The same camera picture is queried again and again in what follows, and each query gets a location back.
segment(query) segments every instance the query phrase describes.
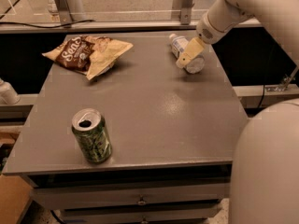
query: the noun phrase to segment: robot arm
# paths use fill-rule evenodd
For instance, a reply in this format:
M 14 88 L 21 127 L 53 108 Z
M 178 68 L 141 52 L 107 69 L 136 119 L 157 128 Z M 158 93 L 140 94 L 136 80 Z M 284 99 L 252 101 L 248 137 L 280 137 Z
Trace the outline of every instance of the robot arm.
M 299 66 L 299 0 L 218 0 L 197 25 L 213 44 L 253 15 Z M 250 120 L 236 145 L 230 224 L 299 223 L 299 99 L 281 102 Z
M 253 16 L 299 66 L 299 0 L 217 0 L 198 22 L 201 39 L 214 44 Z

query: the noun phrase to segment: table surface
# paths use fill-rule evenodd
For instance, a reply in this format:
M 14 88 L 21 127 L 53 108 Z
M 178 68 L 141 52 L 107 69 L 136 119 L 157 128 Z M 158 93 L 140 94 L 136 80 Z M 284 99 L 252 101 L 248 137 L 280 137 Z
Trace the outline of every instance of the table surface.
M 247 115 L 212 47 L 203 52 L 205 68 L 190 75 L 176 67 L 168 39 L 172 33 L 104 34 L 134 47 L 96 82 L 54 64 L 4 173 L 231 163 Z M 175 33 L 196 35 L 195 31 Z M 71 132 L 73 116 L 88 107 L 100 111 L 107 122 L 112 155 L 101 164 L 84 159 Z

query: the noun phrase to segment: cabinet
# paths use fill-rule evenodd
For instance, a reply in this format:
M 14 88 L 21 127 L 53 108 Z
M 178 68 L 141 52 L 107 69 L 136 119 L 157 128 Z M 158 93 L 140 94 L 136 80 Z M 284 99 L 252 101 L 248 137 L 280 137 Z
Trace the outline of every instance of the cabinet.
M 232 156 L 247 116 L 212 47 L 206 66 L 176 67 L 169 35 L 104 34 L 132 42 L 96 81 L 53 65 L 7 161 L 31 196 L 75 223 L 196 223 L 229 195 Z M 106 119 L 112 155 L 87 162 L 72 117 L 94 108 Z

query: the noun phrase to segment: soda can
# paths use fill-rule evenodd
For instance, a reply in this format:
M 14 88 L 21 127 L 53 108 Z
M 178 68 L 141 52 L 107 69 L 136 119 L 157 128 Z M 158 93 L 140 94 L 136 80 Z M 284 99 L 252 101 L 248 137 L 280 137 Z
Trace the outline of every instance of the soda can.
M 80 110 L 72 119 L 72 132 L 87 161 L 100 163 L 111 155 L 105 119 L 97 110 Z

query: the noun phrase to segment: snack bag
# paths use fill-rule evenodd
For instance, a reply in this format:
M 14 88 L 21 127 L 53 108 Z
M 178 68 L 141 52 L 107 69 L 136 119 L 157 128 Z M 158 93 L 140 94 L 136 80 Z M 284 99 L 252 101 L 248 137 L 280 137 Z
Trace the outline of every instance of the snack bag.
M 43 53 L 43 56 L 91 80 L 113 67 L 116 60 L 132 46 L 131 43 L 109 37 L 81 35 Z

